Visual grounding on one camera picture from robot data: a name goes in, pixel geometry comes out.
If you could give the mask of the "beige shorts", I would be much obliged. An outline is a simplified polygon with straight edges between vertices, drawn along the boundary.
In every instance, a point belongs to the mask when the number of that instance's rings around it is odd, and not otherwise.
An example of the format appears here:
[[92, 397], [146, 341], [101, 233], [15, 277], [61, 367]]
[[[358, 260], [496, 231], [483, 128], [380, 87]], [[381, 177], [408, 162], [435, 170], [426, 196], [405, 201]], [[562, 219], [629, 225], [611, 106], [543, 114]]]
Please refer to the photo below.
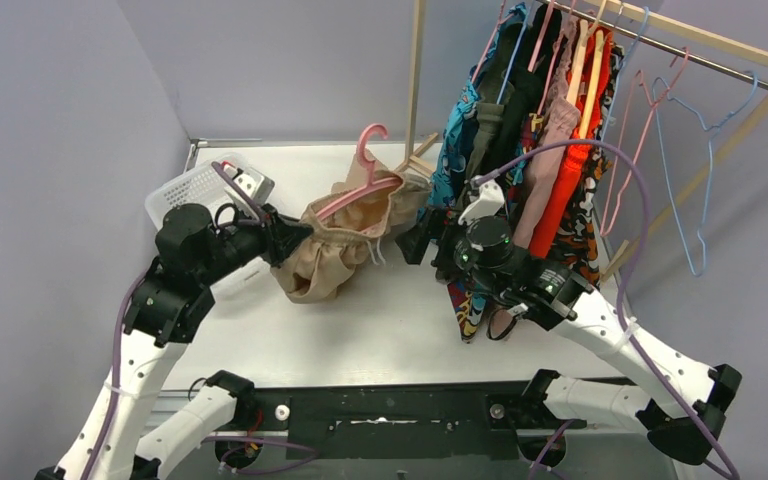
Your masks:
[[330, 194], [305, 208], [300, 221], [312, 227], [312, 234], [280, 266], [271, 269], [291, 302], [312, 304], [334, 299], [364, 264], [385, 261], [380, 252], [383, 237], [393, 228], [416, 220], [432, 190], [429, 180], [392, 171], [376, 161], [376, 176], [385, 175], [398, 176], [403, 183], [364, 196], [324, 220], [319, 219], [317, 211], [353, 189], [362, 176], [353, 162], [344, 181], [334, 183]]

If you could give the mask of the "pink plastic hanger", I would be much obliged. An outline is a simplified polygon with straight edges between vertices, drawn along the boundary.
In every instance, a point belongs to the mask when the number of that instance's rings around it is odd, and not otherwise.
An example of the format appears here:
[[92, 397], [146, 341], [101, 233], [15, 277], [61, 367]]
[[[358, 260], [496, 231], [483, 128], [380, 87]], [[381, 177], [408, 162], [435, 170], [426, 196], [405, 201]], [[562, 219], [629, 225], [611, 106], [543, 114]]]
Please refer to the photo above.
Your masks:
[[354, 162], [358, 165], [362, 176], [356, 182], [356, 186], [353, 189], [349, 190], [347, 193], [341, 194], [338, 198], [330, 201], [327, 205], [319, 209], [316, 213], [319, 219], [324, 220], [339, 209], [348, 206], [364, 196], [384, 189], [395, 188], [403, 183], [402, 179], [398, 176], [376, 176], [376, 159], [372, 158], [367, 153], [368, 141], [373, 136], [378, 136], [381, 139], [386, 140], [388, 138], [388, 129], [381, 123], [373, 123], [361, 132], [355, 148]]

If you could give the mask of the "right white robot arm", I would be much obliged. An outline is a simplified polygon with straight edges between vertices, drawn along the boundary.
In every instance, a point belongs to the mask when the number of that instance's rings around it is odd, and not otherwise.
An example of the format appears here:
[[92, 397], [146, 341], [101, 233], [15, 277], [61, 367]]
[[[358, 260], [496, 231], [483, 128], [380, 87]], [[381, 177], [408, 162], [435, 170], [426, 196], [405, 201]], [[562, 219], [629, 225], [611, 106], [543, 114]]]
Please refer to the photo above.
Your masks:
[[736, 369], [712, 367], [669, 347], [582, 276], [516, 246], [502, 217], [462, 225], [454, 211], [434, 208], [396, 243], [411, 265], [420, 264], [435, 243], [432, 265], [446, 279], [491, 298], [516, 320], [578, 344], [628, 381], [610, 384], [542, 369], [521, 396], [519, 407], [528, 422], [610, 425], [645, 436], [675, 461], [701, 465], [707, 460], [742, 380]]

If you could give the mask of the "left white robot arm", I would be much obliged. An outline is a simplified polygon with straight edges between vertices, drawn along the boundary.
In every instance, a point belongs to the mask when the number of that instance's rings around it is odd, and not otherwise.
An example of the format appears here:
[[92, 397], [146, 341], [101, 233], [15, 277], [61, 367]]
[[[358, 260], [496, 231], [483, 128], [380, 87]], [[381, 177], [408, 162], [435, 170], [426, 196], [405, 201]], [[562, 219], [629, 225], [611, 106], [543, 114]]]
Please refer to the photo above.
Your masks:
[[310, 225], [266, 205], [265, 218], [216, 225], [208, 208], [172, 208], [155, 236], [151, 265], [130, 287], [115, 323], [112, 365], [84, 426], [39, 479], [165, 479], [209, 434], [258, 418], [252, 381], [220, 370], [193, 400], [144, 431], [173, 367], [215, 299], [212, 286], [256, 259], [286, 260]]

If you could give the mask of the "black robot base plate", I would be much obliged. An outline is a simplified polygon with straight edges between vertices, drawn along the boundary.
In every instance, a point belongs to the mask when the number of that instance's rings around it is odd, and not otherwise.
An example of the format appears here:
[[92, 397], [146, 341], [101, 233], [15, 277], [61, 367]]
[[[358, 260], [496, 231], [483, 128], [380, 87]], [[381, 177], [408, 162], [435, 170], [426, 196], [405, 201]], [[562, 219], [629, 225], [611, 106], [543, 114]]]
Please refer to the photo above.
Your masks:
[[258, 387], [221, 432], [283, 434], [321, 459], [515, 460], [561, 426], [529, 407], [525, 380], [479, 383]]

